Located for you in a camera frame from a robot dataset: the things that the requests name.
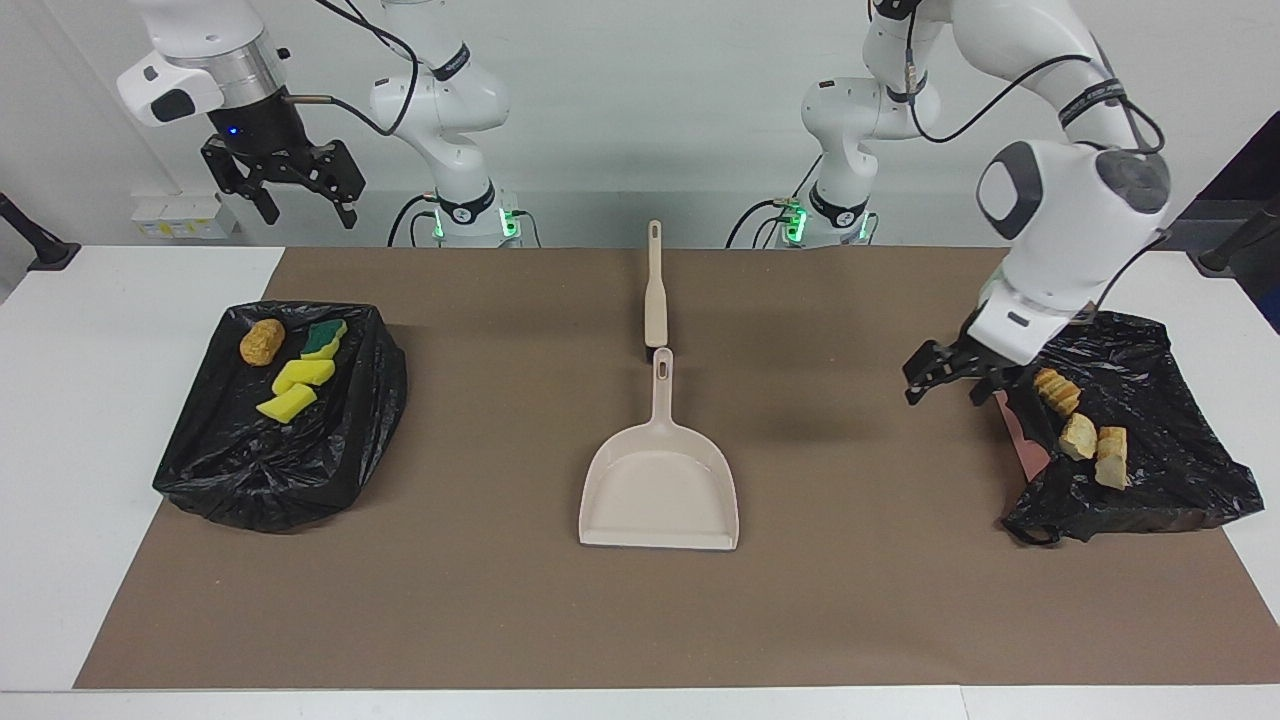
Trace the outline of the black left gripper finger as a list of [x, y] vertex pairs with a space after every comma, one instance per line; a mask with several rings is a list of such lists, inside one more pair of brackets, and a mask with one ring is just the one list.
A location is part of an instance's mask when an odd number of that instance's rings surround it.
[[902, 374], [908, 384], [905, 400], [915, 406], [929, 389], [965, 377], [966, 359], [951, 345], [927, 340], [905, 361]]
[[1034, 372], [986, 372], [970, 389], [972, 405], [982, 406], [988, 398], [1000, 393], [1018, 402], [1036, 398], [1034, 374]]

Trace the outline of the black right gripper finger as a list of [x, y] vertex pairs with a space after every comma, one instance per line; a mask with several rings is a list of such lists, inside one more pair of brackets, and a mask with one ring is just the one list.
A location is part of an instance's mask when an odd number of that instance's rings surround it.
[[250, 200], [268, 225], [278, 222], [280, 210], [264, 187], [265, 178], [260, 168], [246, 176], [221, 140], [207, 140], [204, 143], [204, 160], [223, 193]]
[[366, 179], [349, 149], [340, 140], [311, 146], [307, 150], [305, 187], [329, 201], [340, 224], [351, 231], [357, 223], [355, 204], [366, 187]]

